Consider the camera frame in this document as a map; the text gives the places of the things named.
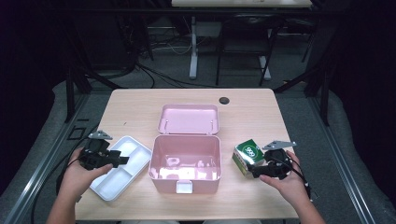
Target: green can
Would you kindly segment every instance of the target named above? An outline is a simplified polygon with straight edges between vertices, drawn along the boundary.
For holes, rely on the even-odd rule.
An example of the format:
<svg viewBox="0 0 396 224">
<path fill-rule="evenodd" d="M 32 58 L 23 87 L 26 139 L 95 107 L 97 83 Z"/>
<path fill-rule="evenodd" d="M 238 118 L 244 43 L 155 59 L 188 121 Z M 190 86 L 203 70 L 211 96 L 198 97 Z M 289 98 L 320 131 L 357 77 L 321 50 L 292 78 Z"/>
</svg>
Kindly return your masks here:
<svg viewBox="0 0 396 224">
<path fill-rule="evenodd" d="M 264 162 L 264 154 L 253 139 L 249 139 L 235 147 L 233 151 L 233 161 L 243 175 L 249 175 L 248 164 L 262 165 Z"/>
</svg>

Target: hand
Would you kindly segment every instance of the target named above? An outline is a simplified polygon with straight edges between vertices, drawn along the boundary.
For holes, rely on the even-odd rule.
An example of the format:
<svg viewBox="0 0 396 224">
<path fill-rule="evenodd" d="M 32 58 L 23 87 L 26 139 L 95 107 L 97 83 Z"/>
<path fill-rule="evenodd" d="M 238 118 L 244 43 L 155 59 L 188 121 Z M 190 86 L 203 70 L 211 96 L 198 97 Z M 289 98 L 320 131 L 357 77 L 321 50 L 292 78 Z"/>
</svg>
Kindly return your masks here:
<svg viewBox="0 0 396 224">
<path fill-rule="evenodd" d="M 60 194 L 67 194 L 72 199 L 77 199 L 95 178 L 107 174 L 113 168 L 110 163 L 98 169 L 86 170 L 78 161 L 81 150 L 82 148 L 79 148 L 73 152 L 59 191 Z"/>
<path fill-rule="evenodd" d="M 286 151 L 286 153 L 295 161 L 292 163 L 293 168 L 296 171 L 301 172 L 299 166 L 296 164 L 296 162 L 300 164 L 296 155 L 290 151 Z M 303 203 L 304 201 L 309 201 L 303 180 L 293 171 L 291 171 L 290 174 L 282 180 L 274 179 L 268 175 L 260 175 L 259 179 L 279 190 L 282 197 L 285 198 L 285 200 L 292 206 Z"/>
</svg>

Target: fingers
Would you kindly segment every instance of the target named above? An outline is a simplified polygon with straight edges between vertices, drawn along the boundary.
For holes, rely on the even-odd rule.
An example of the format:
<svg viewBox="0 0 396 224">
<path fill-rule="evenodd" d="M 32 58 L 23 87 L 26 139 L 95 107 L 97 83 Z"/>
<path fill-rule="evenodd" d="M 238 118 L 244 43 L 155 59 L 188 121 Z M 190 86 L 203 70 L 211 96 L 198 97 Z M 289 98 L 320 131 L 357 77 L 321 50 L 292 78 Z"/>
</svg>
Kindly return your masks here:
<svg viewBox="0 0 396 224">
<path fill-rule="evenodd" d="M 286 150 L 286 153 L 288 154 L 288 156 L 291 157 L 292 160 L 297 161 L 298 163 L 300 163 L 300 160 L 297 158 L 297 156 L 292 153 L 291 151 Z"/>
<path fill-rule="evenodd" d="M 72 156 L 70 157 L 70 161 L 74 161 L 74 160 L 78 159 L 79 154 L 81 153 L 82 149 L 83 149 L 83 147 L 80 147 L 80 148 L 74 150 Z"/>
<path fill-rule="evenodd" d="M 276 189 L 279 188 L 279 180 L 273 179 L 271 176 L 268 176 L 268 175 L 260 175 L 260 176 L 259 176 L 259 179 L 260 179 L 262 182 L 264 182 L 264 183 L 266 183 L 267 185 L 269 185 L 269 186 L 272 186 L 272 187 L 274 187 L 274 188 L 276 188 Z"/>
<path fill-rule="evenodd" d="M 286 151 L 286 153 L 290 156 L 290 158 L 294 161 L 291 165 L 293 166 L 293 168 L 296 170 L 296 171 L 298 171 L 298 172 L 301 172 L 300 171 L 300 167 L 299 167 L 299 164 L 300 164 L 300 160 L 297 158 L 297 156 L 294 154 L 294 153 L 292 153 L 291 151 Z"/>
<path fill-rule="evenodd" d="M 95 179 L 96 177 L 99 177 L 101 175 L 107 174 L 112 168 L 113 168 L 113 164 L 110 163 L 110 164 L 107 164 L 100 168 L 91 170 L 93 179 Z"/>
</svg>

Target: white desk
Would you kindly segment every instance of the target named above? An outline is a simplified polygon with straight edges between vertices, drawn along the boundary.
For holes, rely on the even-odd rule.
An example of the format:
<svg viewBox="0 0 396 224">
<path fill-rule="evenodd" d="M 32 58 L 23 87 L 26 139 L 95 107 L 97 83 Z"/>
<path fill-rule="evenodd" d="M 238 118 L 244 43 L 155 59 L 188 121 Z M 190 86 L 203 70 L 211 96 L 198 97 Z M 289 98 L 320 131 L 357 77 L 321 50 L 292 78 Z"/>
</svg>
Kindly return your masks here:
<svg viewBox="0 0 396 224">
<path fill-rule="evenodd" d="M 311 7 L 310 0 L 172 0 L 172 7 L 293 7 L 306 8 Z M 198 48 L 196 46 L 196 21 L 191 20 L 191 64 L 190 78 L 196 79 L 198 67 Z M 260 57 L 260 63 L 263 67 L 265 57 Z M 270 80 L 269 69 L 265 72 L 265 80 Z"/>
<path fill-rule="evenodd" d="M 222 105 L 220 97 L 230 103 Z M 252 138 L 259 146 L 289 141 L 274 93 L 267 89 L 154 89 L 113 91 L 100 130 L 124 135 L 148 148 L 159 135 L 158 123 L 166 104 L 209 104 L 219 110 L 222 176 L 214 194 L 159 193 L 148 169 L 112 203 L 88 189 L 76 205 L 77 220 L 204 220 L 238 218 L 297 218 L 278 191 L 259 179 L 247 179 L 233 162 L 233 148 Z"/>
</svg>

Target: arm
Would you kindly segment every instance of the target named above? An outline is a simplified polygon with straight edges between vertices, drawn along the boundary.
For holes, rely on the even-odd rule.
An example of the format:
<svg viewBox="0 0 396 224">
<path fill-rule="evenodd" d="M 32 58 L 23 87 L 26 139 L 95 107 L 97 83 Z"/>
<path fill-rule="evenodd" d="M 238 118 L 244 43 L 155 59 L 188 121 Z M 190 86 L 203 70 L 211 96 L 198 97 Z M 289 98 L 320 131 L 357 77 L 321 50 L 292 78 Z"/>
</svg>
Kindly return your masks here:
<svg viewBox="0 0 396 224">
<path fill-rule="evenodd" d="M 82 148 L 79 148 L 73 152 L 71 163 L 64 173 L 64 180 L 49 213 L 47 224 L 74 224 L 76 221 L 75 204 L 78 197 L 87 190 L 96 177 L 107 174 L 113 167 L 112 164 L 108 164 L 98 169 L 86 170 L 76 161 L 81 150 Z"/>
<path fill-rule="evenodd" d="M 294 161 L 300 163 L 292 152 L 287 151 L 287 153 Z M 300 172 L 300 168 L 296 162 L 292 164 L 293 168 Z M 325 223 L 317 208 L 309 200 L 303 180 L 294 172 L 291 172 L 290 175 L 283 180 L 274 179 L 267 175 L 261 175 L 260 180 L 279 190 L 282 197 L 293 206 L 301 223 Z"/>
</svg>

